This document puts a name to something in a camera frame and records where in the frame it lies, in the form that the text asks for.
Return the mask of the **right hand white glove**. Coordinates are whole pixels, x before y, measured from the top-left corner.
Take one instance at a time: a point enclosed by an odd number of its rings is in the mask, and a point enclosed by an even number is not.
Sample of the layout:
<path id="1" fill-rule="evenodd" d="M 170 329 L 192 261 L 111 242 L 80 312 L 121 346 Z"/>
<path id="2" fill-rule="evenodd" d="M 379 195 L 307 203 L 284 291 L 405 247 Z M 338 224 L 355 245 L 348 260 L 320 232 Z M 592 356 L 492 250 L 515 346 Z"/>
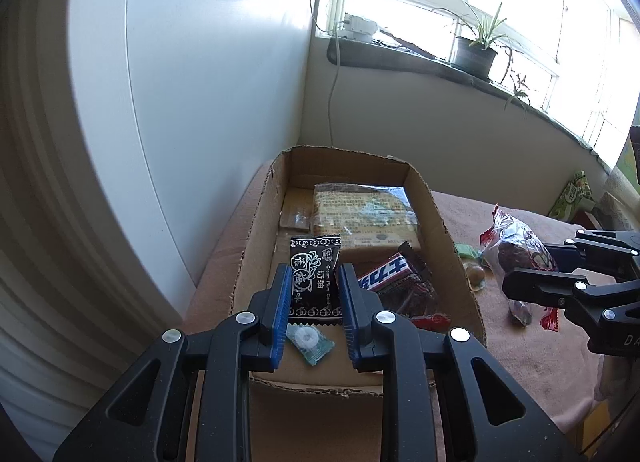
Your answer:
<path id="1" fill-rule="evenodd" d="M 639 377 L 639 360 L 602 356 L 598 364 L 597 384 L 593 396 L 597 401 L 622 398 Z"/>

